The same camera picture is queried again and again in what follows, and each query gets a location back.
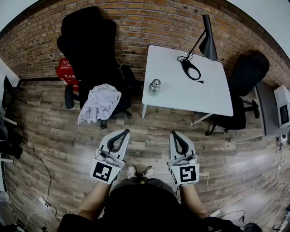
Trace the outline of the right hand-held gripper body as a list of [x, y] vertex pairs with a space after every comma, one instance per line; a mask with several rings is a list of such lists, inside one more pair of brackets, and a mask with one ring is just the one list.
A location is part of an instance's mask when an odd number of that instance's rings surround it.
[[199, 181], [199, 164], [196, 155], [171, 160], [167, 165], [176, 186], [195, 184]]

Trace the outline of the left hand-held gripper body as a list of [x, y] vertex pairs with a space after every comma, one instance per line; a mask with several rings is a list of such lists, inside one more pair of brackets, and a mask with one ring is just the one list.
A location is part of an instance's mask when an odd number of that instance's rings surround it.
[[111, 184], [125, 166], [124, 155], [112, 155], [102, 149], [96, 150], [92, 160], [90, 177], [97, 181]]

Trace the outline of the steel water bottle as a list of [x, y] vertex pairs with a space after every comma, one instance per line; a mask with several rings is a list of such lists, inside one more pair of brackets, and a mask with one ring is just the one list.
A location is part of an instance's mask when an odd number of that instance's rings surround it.
[[151, 96], [157, 96], [158, 93], [159, 93], [159, 91], [160, 91], [160, 88], [159, 89], [154, 89], [154, 88], [152, 88], [152, 85], [150, 83], [149, 90], [148, 90], [149, 95], [151, 95]]

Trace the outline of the person's right forearm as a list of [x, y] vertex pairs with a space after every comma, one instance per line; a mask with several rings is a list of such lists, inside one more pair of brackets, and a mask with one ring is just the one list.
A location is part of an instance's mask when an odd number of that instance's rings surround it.
[[209, 217], [193, 184], [181, 186], [179, 191], [182, 205], [198, 215], [201, 219]]

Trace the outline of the person's left forearm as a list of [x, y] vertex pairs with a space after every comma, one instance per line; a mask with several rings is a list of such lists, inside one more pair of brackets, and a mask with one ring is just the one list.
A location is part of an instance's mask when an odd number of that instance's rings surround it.
[[78, 215], [90, 221], [98, 219], [104, 209], [110, 190], [111, 184], [97, 182], [96, 186], [80, 204]]

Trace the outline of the person's left shoe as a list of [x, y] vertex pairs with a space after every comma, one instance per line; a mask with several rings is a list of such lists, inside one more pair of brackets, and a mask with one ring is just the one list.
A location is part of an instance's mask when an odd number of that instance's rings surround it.
[[134, 165], [130, 165], [127, 169], [128, 179], [135, 178], [137, 176], [136, 168]]

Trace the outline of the person's shoe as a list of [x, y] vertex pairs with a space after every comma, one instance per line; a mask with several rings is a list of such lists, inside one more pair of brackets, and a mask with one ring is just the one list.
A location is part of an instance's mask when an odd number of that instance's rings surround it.
[[146, 170], [143, 172], [143, 177], [150, 179], [151, 176], [154, 173], [154, 168], [152, 166], [149, 166], [146, 168]]
[[135, 178], [137, 176], [136, 168], [134, 165], [130, 165], [127, 169], [128, 179]]

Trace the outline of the person's dark grey trousers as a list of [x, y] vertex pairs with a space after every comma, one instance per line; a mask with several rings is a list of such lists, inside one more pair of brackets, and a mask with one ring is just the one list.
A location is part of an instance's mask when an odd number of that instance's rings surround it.
[[173, 192], [173, 188], [171, 186], [169, 186], [168, 184], [166, 184], [165, 182], [163, 182], [160, 179], [155, 179], [155, 178], [146, 178], [146, 177], [134, 177], [134, 178], [130, 178], [130, 179], [123, 179], [120, 183], [118, 183], [113, 190], [120, 188], [120, 187], [124, 187], [127, 185], [133, 185], [133, 184], [151, 184], [153, 186], [156, 186], [158, 188], [162, 188], [165, 189], [169, 192]]

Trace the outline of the person's right shoe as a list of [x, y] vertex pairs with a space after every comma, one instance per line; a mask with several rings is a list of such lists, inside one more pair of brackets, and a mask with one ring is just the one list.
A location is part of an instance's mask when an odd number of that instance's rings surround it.
[[143, 172], [143, 177], [150, 179], [151, 176], [154, 173], [154, 168], [152, 166], [149, 166], [146, 168], [146, 170]]

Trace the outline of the white square table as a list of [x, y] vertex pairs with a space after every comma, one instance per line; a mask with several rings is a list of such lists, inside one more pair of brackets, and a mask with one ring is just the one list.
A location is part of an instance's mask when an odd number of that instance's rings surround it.
[[[201, 72], [202, 83], [184, 73], [178, 56], [186, 52], [160, 46], [149, 46], [143, 90], [143, 111], [157, 106], [205, 113], [198, 123], [211, 115], [233, 116], [232, 101], [223, 66], [218, 61], [194, 55], [191, 62]], [[148, 93], [154, 79], [161, 81], [157, 96]]]

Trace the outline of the red box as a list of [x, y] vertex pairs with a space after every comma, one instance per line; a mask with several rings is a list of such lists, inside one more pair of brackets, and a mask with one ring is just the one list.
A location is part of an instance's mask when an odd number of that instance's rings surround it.
[[56, 70], [56, 74], [64, 84], [71, 84], [73, 86], [73, 90], [78, 92], [79, 81], [76, 79], [74, 70], [66, 58], [61, 59]]

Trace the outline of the grey desk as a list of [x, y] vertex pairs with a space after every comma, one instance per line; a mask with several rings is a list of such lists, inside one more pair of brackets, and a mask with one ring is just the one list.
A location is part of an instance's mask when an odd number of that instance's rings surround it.
[[272, 87], [267, 85], [263, 81], [260, 81], [254, 87], [254, 90], [258, 99], [259, 113], [261, 119], [261, 131], [255, 132], [250, 135], [232, 138], [230, 139], [231, 143], [254, 138], [261, 138], [261, 140], [267, 140], [289, 133], [288, 127], [279, 127], [278, 109]]

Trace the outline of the black floor equipment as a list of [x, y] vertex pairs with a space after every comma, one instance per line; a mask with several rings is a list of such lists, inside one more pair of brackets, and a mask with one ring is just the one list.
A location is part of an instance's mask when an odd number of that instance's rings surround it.
[[20, 147], [22, 140], [23, 137], [15, 131], [15, 126], [6, 121], [0, 113], [0, 153], [19, 160], [23, 152]]

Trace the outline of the white microwave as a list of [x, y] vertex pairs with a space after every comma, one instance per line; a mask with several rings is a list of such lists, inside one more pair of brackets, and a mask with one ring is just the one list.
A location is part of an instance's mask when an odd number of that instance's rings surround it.
[[290, 126], [290, 91], [284, 86], [274, 90], [275, 100], [277, 103], [279, 127]]

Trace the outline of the black desk lamp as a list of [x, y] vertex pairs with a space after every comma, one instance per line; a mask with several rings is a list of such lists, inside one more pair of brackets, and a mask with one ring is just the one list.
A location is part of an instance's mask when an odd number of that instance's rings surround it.
[[[196, 48], [197, 44], [205, 34], [205, 38], [202, 40], [201, 44], [199, 45], [199, 50], [200, 52], [209, 60], [211, 61], [217, 61], [217, 51], [216, 51], [216, 46], [214, 43], [214, 38], [213, 38], [213, 32], [212, 32], [212, 27], [211, 27], [211, 22], [208, 14], [203, 14], [203, 24], [204, 24], [204, 31], [202, 32], [201, 36], [198, 38], [196, 44], [193, 46], [193, 48], [187, 53], [186, 56], [178, 56], [177, 60], [181, 63], [182, 69], [184, 73], [189, 77], [191, 80], [202, 83], [203, 81], [200, 80], [201, 78], [201, 72], [199, 69], [194, 66], [191, 63], [191, 59], [193, 58], [194, 55], [194, 49]], [[189, 74], [189, 70], [193, 69], [197, 71], [198, 73], [198, 78], [193, 78]]]

